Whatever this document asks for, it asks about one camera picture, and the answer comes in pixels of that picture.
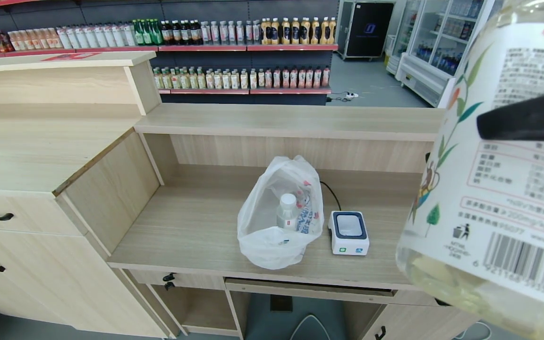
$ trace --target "red shelf edge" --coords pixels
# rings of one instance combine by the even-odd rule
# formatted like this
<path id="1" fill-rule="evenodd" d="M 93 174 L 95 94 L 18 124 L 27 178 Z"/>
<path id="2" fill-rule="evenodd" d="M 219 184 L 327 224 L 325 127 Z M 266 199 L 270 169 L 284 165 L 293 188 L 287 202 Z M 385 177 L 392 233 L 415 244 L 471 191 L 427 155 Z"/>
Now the red shelf edge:
<path id="1" fill-rule="evenodd" d="M 248 45 L 247 51 L 337 51 L 339 46 L 331 45 Z"/>

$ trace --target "red sign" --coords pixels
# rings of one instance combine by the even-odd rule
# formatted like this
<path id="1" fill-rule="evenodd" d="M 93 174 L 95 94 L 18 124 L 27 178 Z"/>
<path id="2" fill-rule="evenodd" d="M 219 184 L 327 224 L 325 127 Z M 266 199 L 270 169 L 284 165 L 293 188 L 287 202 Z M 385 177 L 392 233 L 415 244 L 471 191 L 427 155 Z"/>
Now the red sign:
<path id="1" fill-rule="evenodd" d="M 57 61 L 57 60 L 84 60 L 85 58 L 101 54 L 102 52 L 91 52 L 91 53 L 65 53 L 60 54 L 59 56 L 51 57 L 44 59 L 42 61 Z"/>

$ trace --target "gray floor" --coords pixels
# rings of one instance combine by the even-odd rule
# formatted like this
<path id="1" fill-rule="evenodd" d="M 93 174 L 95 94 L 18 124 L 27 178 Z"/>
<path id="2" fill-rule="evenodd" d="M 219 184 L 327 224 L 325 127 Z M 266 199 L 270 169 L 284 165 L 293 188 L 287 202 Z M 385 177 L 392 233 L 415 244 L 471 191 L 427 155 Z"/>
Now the gray floor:
<path id="1" fill-rule="evenodd" d="M 334 93 L 343 91 L 360 95 L 349 102 L 332 101 L 332 106 L 385 106 L 427 108 L 430 105 L 410 89 L 400 87 L 400 82 L 387 73 L 382 59 L 369 62 L 368 59 L 341 60 L 333 54 L 331 67 L 331 89 Z M 330 94 L 329 97 L 343 97 Z"/>

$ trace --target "black cable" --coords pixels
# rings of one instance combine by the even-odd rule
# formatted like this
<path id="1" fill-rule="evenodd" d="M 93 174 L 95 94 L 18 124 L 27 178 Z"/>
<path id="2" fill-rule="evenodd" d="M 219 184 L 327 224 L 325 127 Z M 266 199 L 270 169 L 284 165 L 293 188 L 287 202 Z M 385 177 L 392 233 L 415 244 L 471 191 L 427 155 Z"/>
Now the black cable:
<path id="1" fill-rule="evenodd" d="M 329 187 L 328 184 L 324 183 L 323 181 L 320 181 L 321 184 L 324 184 L 325 187 L 327 187 L 329 189 L 329 191 L 331 192 L 331 194 L 333 194 L 333 197 L 335 198 L 335 201 L 337 202 L 337 206 L 339 207 L 339 210 L 341 211 L 341 203 L 339 203 L 339 199 L 337 198 L 337 196 L 335 195 L 335 192 L 333 192 L 333 189 L 331 189 L 331 187 Z"/>

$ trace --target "bottle cap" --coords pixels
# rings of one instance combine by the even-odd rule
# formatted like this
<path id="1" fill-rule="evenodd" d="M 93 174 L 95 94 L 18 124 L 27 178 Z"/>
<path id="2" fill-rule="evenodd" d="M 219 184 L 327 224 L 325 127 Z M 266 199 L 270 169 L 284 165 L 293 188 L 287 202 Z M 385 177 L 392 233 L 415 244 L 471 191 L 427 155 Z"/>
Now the bottle cap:
<path id="1" fill-rule="evenodd" d="M 284 194 L 280 197 L 280 204 L 283 207 L 293 207 L 297 204 L 298 199 L 293 194 Z"/>

